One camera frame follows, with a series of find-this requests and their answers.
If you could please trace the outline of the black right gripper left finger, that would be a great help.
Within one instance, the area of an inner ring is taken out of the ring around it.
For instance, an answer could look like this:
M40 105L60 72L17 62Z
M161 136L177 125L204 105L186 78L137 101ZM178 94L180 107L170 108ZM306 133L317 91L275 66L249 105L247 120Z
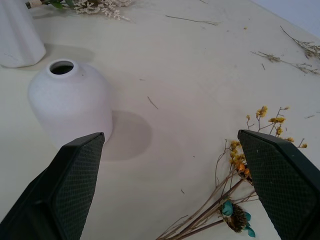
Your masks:
M0 223L0 240L80 240L96 190L102 132L60 148Z

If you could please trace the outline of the short dried twig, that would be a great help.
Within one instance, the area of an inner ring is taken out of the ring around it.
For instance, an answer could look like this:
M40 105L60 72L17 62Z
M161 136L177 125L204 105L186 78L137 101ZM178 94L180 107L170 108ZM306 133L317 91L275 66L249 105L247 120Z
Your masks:
M152 99L147 96L148 101L158 110L159 108L154 104L154 102L152 101Z

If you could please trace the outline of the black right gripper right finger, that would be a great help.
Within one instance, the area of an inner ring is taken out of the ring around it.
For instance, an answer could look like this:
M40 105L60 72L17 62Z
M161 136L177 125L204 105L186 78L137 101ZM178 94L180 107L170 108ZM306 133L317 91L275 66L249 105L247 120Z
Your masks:
M288 140L244 129L237 138L281 240L320 240L320 170Z

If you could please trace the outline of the yellow dried flower bouquet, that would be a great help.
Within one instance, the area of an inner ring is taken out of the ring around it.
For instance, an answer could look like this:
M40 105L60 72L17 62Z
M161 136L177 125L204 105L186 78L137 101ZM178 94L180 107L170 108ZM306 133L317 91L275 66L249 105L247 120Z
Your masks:
M225 140L214 168L214 188L204 204L191 215L180 217L156 240L185 240L201 231L225 223L236 233L250 237L249 214L240 206L258 200L252 175L239 140Z

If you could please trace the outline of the tall ribbed white vase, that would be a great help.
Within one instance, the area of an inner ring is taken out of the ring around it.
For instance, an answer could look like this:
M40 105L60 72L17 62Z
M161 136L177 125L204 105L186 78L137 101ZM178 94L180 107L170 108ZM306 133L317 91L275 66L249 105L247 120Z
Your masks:
M0 0L0 66L33 66L45 54L26 4L21 0Z

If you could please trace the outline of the round white ceramic vase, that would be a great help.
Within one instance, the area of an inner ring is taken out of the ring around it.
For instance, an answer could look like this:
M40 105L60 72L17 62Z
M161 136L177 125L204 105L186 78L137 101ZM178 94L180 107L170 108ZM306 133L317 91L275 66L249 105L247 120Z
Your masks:
M53 145L113 131L111 85L87 63L61 58L48 63L28 85L30 107Z

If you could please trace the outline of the long thin dried stem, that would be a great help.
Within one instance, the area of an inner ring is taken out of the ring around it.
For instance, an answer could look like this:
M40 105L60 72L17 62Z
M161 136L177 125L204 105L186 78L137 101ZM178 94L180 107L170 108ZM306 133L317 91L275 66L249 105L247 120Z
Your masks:
M167 18L171 19L177 19L177 20L184 20L184 21L189 21L189 22L194 22L194 23L203 23L203 24L209 24L213 26L218 26L219 24L222 23L222 21L209 21L209 20L194 20L194 19L189 19L189 18L183 18L183 17L176 17L176 16L170 16L170 15L165 15Z

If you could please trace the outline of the white dried flower bouquet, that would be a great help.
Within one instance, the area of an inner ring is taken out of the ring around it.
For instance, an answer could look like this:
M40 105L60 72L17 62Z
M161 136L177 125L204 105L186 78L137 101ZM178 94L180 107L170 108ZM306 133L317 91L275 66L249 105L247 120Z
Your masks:
M120 8L130 6L133 1L134 0L24 0L24 3L28 9L46 5L59 10L71 10L79 15L104 15L108 18L128 21L128 18L121 15Z

